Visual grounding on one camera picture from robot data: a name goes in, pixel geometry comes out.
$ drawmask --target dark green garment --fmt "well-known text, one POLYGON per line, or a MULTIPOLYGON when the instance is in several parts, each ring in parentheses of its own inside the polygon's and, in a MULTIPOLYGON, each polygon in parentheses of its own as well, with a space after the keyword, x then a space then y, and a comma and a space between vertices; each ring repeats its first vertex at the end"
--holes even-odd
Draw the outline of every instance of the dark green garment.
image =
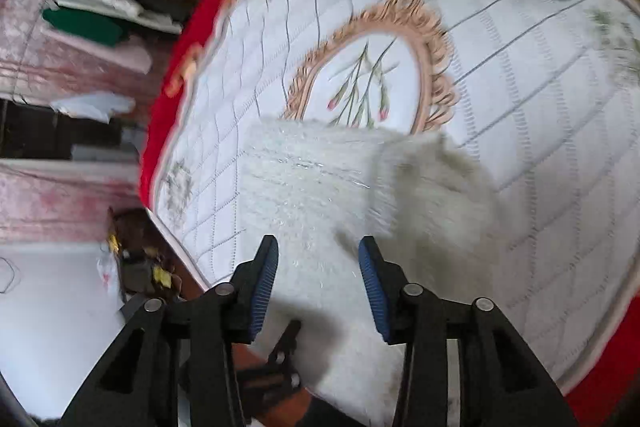
POLYGON ((47 8, 42 12, 42 18, 57 30, 112 48, 127 37, 127 31, 120 24, 97 13, 47 8))

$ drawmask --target olive green cloth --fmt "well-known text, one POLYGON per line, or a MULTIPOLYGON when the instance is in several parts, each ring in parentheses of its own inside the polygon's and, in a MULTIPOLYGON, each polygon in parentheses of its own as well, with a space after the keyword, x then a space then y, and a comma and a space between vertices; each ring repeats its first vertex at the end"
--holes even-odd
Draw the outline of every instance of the olive green cloth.
POLYGON ((42 12, 42 18, 57 30, 112 48, 123 41, 128 33, 113 19, 82 10, 47 8, 42 12))

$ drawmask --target yellow object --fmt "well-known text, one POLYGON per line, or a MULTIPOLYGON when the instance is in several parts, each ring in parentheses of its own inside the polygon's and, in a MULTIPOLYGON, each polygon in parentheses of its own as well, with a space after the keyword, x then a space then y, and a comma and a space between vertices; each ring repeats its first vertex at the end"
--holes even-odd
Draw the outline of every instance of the yellow object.
POLYGON ((154 266, 154 281, 165 288, 171 288, 171 274, 159 266, 154 266))
POLYGON ((111 253, 114 255, 120 254, 120 244, 118 243, 118 238, 114 233, 107 238, 107 245, 109 245, 109 251, 111 253))

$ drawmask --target red fabric border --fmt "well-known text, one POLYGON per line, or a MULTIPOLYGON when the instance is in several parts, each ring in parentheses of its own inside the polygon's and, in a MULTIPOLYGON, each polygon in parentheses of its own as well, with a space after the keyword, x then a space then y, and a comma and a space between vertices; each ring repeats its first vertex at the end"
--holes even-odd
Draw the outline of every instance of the red fabric border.
POLYGON ((175 68, 180 65, 182 56, 192 44, 196 42, 203 45, 209 39, 216 16, 223 0, 201 0, 197 10, 190 19, 189 24, 176 43, 169 68, 162 81, 160 95, 151 108, 151 118, 148 127, 148 138, 145 152, 140 160, 140 200, 147 207, 151 204, 151 184, 160 161, 160 155, 164 144, 169 137, 169 133, 175 124, 178 115, 180 100, 184 92, 184 87, 180 88, 178 95, 169 98, 164 88, 169 83, 175 68))
MULTIPOLYGON (((174 47, 162 91, 151 110, 148 141, 142 155, 140 198, 150 206, 150 190, 165 141, 175 124, 184 88, 169 98, 164 88, 188 48, 203 45, 212 33, 223 0, 202 0, 174 47)), ((640 299, 631 303, 622 324, 609 341, 593 370, 567 396, 581 427, 600 427, 614 410, 640 369, 640 299)))

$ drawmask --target white quilted bedspread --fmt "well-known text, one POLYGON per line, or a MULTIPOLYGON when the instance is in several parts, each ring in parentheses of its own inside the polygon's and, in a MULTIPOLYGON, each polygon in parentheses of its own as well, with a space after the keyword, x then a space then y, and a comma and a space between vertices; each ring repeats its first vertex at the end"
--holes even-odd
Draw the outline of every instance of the white quilted bedspread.
MULTIPOLYGON (((238 0, 220 17, 156 173, 152 209, 207 285, 250 257, 238 217, 248 127, 282 115, 305 55, 383 1, 238 0)), ((566 378, 606 340, 603 324, 620 315, 635 280, 640 23, 617 0, 423 1, 453 46, 447 73, 460 101, 444 129, 491 172, 508 210, 497 268, 504 311, 552 376, 566 378)), ((374 58, 385 38, 369 37, 374 58)), ((337 57, 357 57, 357 44, 337 57)), ((399 41, 384 63, 415 73, 399 41)), ((318 74, 308 106, 320 120, 340 87, 322 82, 332 77, 318 74)), ((388 88, 386 118, 382 92, 372 94, 372 124, 409 132, 412 89, 388 88)))

